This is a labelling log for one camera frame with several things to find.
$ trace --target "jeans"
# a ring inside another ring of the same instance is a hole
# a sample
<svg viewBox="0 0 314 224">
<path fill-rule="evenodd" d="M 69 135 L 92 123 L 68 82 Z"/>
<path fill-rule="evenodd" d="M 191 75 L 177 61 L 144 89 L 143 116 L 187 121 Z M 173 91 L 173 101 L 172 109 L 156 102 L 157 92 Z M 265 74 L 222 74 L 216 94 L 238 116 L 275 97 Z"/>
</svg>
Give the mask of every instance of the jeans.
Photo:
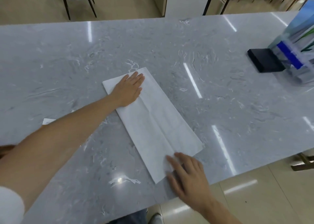
<svg viewBox="0 0 314 224">
<path fill-rule="evenodd" d="M 113 220 L 109 224 L 146 224 L 146 209 Z"/>
</svg>

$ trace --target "forearm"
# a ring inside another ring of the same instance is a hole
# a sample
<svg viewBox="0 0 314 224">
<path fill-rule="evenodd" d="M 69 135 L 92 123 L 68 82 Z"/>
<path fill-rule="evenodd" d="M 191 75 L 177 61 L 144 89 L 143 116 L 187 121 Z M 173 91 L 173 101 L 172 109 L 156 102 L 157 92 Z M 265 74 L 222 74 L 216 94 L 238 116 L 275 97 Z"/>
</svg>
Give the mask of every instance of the forearm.
<svg viewBox="0 0 314 224">
<path fill-rule="evenodd" d="M 30 134 L 0 160 L 0 186 L 16 191 L 28 210 L 55 173 L 116 108 L 115 100 L 106 96 Z"/>
<path fill-rule="evenodd" d="M 241 222 L 216 199 L 208 202 L 202 216 L 211 224 L 241 224 Z"/>
</svg>

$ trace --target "white paper towel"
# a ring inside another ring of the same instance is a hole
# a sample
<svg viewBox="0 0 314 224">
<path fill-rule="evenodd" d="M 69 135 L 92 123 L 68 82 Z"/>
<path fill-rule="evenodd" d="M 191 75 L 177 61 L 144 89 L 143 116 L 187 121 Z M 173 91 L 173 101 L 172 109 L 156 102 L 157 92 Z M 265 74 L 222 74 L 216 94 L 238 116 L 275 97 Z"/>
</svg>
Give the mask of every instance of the white paper towel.
<svg viewBox="0 0 314 224">
<path fill-rule="evenodd" d="M 183 152 L 194 156 L 204 145 L 147 68 L 141 68 L 137 72 L 145 76 L 141 86 L 143 90 L 135 102 L 118 108 L 117 112 L 154 182 L 158 183 L 166 176 L 166 171 L 172 170 L 166 161 L 166 155 Z M 103 82 L 108 94 L 123 76 Z"/>
</svg>

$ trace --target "gray marble countertop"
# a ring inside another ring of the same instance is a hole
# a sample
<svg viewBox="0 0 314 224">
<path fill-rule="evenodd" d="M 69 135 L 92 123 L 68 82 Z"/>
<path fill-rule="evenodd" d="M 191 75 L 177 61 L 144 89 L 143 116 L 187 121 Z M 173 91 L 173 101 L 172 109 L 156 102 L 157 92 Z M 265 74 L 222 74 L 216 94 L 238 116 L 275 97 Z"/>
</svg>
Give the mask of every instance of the gray marble countertop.
<svg viewBox="0 0 314 224">
<path fill-rule="evenodd" d="M 147 67 L 205 144 L 196 157 L 210 183 L 312 148 L 313 87 L 285 72 L 259 74 L 246 55 L 267 47 L 295 15 L 1 26 L 0 144 L 105 96 L 102 81 Z M 141 183 L 110 185 L 123 175 Z M 173 197 L 165 179 L 154 184 L 113 112 L 23 223 L 102 223 Z"/>
</svg>

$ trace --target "blue stripe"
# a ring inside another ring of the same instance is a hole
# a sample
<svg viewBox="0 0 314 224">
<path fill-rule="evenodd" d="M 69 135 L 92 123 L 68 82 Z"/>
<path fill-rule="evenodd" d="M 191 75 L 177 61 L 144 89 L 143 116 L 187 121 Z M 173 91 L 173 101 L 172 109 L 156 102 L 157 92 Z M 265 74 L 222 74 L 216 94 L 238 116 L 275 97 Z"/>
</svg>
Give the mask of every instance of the blue stripe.
<svg viewBox="0 0 314 224">
<path fill-rule="evenodd" d="M 287 59 L 290 60 L 292 65 L 296 68 L 299 69 L 301 68 L 304 64 L 300 62 L 300 60 L 292 53 L 292 51 L 285 45 L 283 41 L 280 41 L 277 44 L 277 47 L 281 50 L 281 52 L 284 53 L 284 55 L 287 57 Z"/>
</svg>

